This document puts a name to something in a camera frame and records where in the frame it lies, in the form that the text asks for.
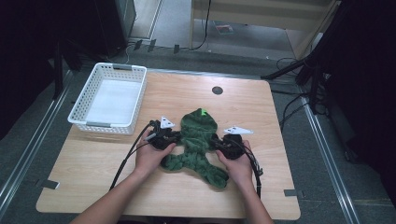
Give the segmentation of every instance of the black circular marker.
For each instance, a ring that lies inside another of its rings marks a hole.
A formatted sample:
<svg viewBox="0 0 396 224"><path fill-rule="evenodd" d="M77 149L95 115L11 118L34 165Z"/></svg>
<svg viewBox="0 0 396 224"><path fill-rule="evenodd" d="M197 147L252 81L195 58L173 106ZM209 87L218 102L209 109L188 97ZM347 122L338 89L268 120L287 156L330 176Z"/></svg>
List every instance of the black circular marker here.
<svg viewBox="0 0 396 224"><path fill-rule="evenodd" d="M216 95L222 94L222 88L221 88L221 87L218 87L218 86L212 88L212 91L213 91L213 93L215 93Z"/></svg>

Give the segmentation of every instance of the human hand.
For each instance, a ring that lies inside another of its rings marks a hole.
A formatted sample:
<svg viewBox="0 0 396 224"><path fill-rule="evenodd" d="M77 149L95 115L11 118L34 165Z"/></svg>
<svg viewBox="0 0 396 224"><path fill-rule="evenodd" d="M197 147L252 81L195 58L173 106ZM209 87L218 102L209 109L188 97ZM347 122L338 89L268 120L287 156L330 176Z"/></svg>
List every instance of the human hand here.
<svg viewBox="0 0 396 224"><path fill-rule="evenodd" d="M250 148L248 140L244 140L243 143L245 147ZM220 150L216 150L216 154L219 157L219 161L225 165L230 178L239 188L244 184L252 184L253 172L251 169L250 159L246 154L236 160L227 159Z"/></svg>
<svg viewBox="0 0 396 224"><path fill-rule="evenodd" d="M160 165L163 157L168 155L176 146L176 143L172 143L166 149L159 150L152 146L148 141L145 141L147 136L149 136L149 130L146 130L142 134L142 138L140 139L139 144L137 144L137 147L141 148L136 151L134 168L134 172L141 172L144 175L150 175L153 173Z"/></svg>

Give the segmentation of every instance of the forearm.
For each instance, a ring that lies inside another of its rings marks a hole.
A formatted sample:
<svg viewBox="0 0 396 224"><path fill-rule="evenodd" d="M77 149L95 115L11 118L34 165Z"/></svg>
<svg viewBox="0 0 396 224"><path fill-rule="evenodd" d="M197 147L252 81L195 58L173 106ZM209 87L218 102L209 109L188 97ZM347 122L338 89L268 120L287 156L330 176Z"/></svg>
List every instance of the forearm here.
<svg viewBox="0 0 396 224"><path fill-rule="evenodd" d="M238 188L241 190L244 198L245 211L249 223L274 223L265 206L262 204L262 200L257 195L253 184L238 185Z"/></svg>
<svg viewBox="0 0 396 224"><path fill-rule="evenodd" d="M71 223L116 223L134 196L134 193L148 176L148 174L141 172L131 173Z"/></svg>

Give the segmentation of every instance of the white plastic basket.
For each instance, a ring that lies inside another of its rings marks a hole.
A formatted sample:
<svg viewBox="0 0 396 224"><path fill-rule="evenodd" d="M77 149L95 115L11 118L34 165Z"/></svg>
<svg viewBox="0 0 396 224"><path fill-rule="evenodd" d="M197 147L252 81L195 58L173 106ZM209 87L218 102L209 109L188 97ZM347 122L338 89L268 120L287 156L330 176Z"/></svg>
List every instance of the white plastic basket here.
<svg viewBox="0 0 396 224"><path fill-rule="evenodd" d="M97 63L67 120L85 132L134 133L146 73L143 66Z"/></svg>

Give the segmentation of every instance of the plush dinosaur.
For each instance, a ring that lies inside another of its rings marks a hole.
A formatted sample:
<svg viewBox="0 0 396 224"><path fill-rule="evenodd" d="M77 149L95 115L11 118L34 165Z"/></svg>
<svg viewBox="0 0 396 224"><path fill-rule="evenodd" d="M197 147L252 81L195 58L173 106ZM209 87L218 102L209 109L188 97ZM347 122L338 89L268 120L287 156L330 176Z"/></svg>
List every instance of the plush dinosaur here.
<svg viewBox="0 0 396 224"><path fill-rule="evenodd" d="M216 133L218 124L202 108L187 114L181 120L181 144L184 153L179 155L169 154L163 158L161 167L176 171L187 167L198 173L209 184L223 189L227 185L227 173L217 166L209 163L206 152L214 150L210 145L210 138Z"/></svg>

